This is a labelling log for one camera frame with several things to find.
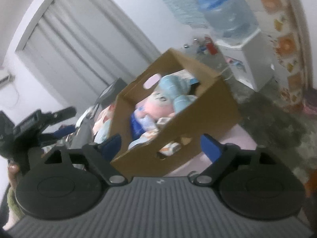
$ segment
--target pink plush toy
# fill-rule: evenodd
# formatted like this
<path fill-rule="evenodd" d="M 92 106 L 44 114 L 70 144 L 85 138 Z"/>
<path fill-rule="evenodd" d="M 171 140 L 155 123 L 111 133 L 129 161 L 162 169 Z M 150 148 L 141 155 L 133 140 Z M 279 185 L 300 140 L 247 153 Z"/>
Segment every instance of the pink plush toy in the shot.
<path fill-rule="evenodd" d="M 148 96 L 145 104 L 135 111 L 137 118 L 144 118 L 147 115 L 155 121 L 162 117 L 172 117 L 174 115 L 172 101 L 166 95 L 154 91 Z"/>

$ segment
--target hand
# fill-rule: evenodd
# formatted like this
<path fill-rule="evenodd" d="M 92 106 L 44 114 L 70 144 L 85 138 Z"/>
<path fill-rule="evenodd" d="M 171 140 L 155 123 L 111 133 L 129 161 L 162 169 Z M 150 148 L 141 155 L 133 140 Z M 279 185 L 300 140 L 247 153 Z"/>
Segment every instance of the hand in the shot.
<path fill-rule="evenodd" d="M 9 182 L 13 190 L 15 191 L 18 183 L 16 180 L 16 175 L 20 171 L 20 167 L 14 163 L 9 163 L 8 164 L 8 177 L 9 177 Z"/>

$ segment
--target air conditioner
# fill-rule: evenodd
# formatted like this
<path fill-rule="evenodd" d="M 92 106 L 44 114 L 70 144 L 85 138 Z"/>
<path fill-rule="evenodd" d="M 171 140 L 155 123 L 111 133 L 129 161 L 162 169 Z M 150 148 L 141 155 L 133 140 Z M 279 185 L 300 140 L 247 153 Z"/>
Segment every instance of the air conditioner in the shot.
<path fill-rule="evenodd" d="M 7 70 L 0 70 L 0 88 L 4 87 L 6 84 L 14 80 L 14 76 L 10 74 Z"/>

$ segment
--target cable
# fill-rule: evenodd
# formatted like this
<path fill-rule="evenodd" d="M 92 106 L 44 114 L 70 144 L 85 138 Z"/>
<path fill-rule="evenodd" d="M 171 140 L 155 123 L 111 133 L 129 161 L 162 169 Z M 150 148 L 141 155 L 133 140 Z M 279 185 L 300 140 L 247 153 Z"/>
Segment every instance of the cable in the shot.
<path fill-rule="evenodd" d="M 18 102 L 19 102 L 19 100 L 20 100 L 20 93 L 19 93 L 18 89 L 16 88 L 16 86 L 15 86 L 14 83 L 11 83 L 11 84 L 12 84 L 12 86 L 13 86 L 13 88 L 15 89 L 15 92 L 16 92 L 16 94 L 17 94 L 17 98 L 16 98 L 16 101 L 15 101 L 14 105 L 9 107 L 9 106 L 6 106 L 6 105 L 4 105 L 4 104 L 0 104 L 0 106 L 3 106 L 4 108 L 6 108 L 6 109 L 8 109 L 8 110 L 14 109 L 14 107 L 18 104 Z"/>

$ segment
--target orange floral pattern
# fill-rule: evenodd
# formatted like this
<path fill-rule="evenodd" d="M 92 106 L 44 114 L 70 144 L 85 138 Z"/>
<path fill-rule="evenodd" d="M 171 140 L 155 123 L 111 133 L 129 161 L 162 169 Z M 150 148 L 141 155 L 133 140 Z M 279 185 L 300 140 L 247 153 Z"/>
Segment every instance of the orange floral pattern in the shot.
<path fill-rule="evenodd" d="M 291 108 L 301 108 L 306 76 L 296 19 L 289 0 L 246 0 L 275 54 L 275 79 L 280 96 Z"/>

